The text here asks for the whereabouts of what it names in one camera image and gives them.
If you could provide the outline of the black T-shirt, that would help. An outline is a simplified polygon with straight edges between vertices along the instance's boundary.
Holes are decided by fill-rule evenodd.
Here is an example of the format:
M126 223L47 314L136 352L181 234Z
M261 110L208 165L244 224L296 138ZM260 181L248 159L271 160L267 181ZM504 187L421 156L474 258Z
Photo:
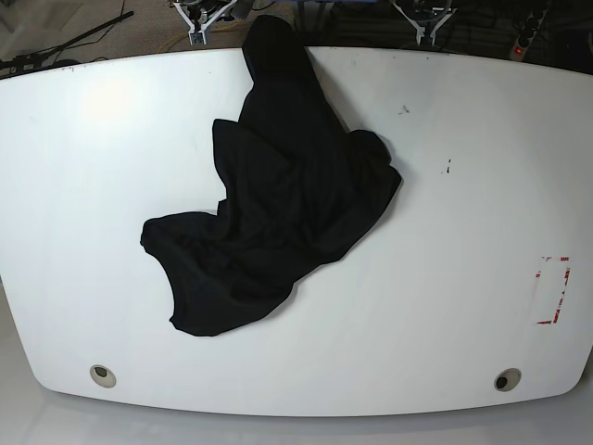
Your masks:
M141 234L170 282L172 325L195 337L268 316L372 229L402 181L375 133L345 129L288 23L258 17L242 51L252 89L236 121L212 125L224 200Z

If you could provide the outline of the red tape rectangle marking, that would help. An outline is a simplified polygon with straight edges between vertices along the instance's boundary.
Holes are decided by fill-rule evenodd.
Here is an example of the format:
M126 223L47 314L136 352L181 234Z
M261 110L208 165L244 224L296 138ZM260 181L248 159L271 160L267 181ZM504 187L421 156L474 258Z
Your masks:
M533 318L536 325L558 322L571 272L569 257L544 256L536 272Z

